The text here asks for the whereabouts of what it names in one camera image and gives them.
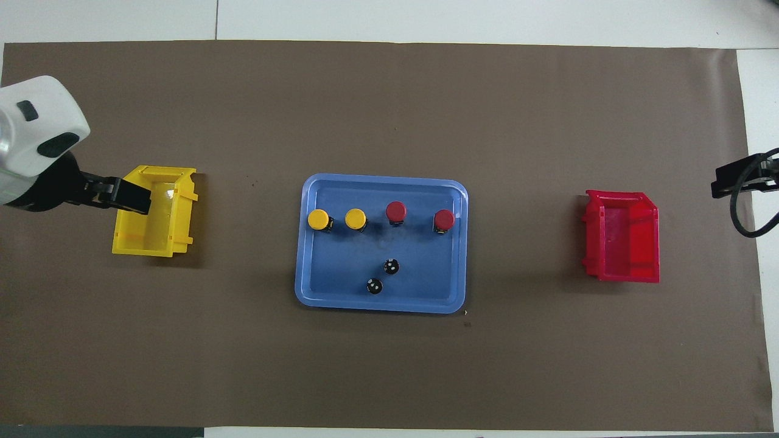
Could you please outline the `yellow plastic parts bin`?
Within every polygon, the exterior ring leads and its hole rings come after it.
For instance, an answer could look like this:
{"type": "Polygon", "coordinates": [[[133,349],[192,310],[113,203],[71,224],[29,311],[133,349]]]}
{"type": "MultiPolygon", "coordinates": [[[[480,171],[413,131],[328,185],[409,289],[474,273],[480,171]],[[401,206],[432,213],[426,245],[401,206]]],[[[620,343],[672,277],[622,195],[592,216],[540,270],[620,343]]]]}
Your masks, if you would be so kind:
{"type": "Polygon", "coordinates": [[[117,211],[112,252],[164,257],[186,253],[193,244],[192,207],[198,201],[195,172],[195,167],[140,165],[128,173],[128,182],[150,190],[150,210],[147,215],[117,211]]]}

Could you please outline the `brown paper table mat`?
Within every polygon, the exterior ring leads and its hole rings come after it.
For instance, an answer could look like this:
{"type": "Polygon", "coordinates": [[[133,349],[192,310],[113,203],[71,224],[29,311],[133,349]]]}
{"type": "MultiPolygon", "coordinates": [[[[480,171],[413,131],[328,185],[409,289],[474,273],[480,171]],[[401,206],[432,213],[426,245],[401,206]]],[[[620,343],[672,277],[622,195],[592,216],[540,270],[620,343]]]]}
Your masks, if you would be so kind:
{"type": "Polygon", "coordinates": [[[8,44],[58,78],[80,165],[195,167],[193,245],[111,252],[113,210],[0,208],[0,423],[768,431],[756,242],[710,196],[748,154],[727,49],[155,41],[8,44]],[[294,292],[304,181],[460,182],[448,316],[294,292]],[[659,283],[582,265],[587,190],[659,211],[659,283]]]}

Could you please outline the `red plastic parts bin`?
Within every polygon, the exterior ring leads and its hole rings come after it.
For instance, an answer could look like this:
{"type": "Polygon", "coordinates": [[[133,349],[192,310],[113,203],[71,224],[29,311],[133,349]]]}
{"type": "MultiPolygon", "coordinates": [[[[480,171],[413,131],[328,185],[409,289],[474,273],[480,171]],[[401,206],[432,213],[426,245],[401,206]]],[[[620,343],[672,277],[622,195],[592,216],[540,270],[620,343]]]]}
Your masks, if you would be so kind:
{"type": "Polygon", "coordinates": [[[659,283],[657,206],[644,192],[587,190],[582,265],[600,281],[659,283]]]}

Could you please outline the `blue plastic tray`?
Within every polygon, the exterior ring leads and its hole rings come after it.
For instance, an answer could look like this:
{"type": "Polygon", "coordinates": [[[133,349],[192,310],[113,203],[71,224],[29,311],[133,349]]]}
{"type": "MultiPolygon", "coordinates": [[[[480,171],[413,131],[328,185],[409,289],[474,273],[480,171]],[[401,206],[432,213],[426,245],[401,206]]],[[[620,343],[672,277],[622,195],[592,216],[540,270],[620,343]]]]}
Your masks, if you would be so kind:
{"type": "Polygon", "coordinates": [[[343,310],[451,314],[466,297],[469,195],[459,182],[440,178],[318,173],[304,183],[296,258],[295,294],[304,305],[343,310]],[[407,217],[389,226],[386,205],[401,201],[407,217]],[[344,222],[348,210],[368,217],[364,232],[344,222]],[[331,232],[308,227],[311,210],[325,210],[331,232]],[[452,210],[456,225],[445,235],[432,230],[438,210],[452,210]],[[389,275],[385,260],[400,263],[389,275]],[[366,290],[369,278],[383,290],[366,290]]]}

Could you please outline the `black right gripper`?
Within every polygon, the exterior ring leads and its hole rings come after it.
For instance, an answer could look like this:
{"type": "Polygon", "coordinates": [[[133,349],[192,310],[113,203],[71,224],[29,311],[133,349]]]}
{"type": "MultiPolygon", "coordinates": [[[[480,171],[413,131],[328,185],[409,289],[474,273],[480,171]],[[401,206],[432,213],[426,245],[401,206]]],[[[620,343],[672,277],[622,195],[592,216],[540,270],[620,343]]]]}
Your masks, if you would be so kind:
{"type": "MultiPolygon", "coordinates": [[[[720,166],[714,171],[715,180],[710,183],[710,193],[713,199],[720,199],[730,196],[736,191],[736,183],[743,172],[760,155],[750,155],[749,157],[733,161],[720,166]]],[[[779,191],[779,151],[768,151],[758,166],[752,170],[741,188],[742,192],[775,192],[779,191]]]]}

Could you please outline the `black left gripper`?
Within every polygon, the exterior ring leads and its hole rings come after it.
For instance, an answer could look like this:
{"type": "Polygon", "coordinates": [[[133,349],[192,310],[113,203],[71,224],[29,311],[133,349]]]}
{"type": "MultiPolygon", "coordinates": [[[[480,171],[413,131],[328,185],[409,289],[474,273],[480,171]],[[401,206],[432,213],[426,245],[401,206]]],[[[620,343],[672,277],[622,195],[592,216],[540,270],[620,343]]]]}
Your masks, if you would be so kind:
{"type": "Polygon", "coordinates": [[[3,205],[28,212],[45,212],[73,200],[80,192],[80,204],[147,215],[151,190],[124,178],[81,172],[75,155],[68,151],[37,177],[35,183],[15,200],[3,205]]]}

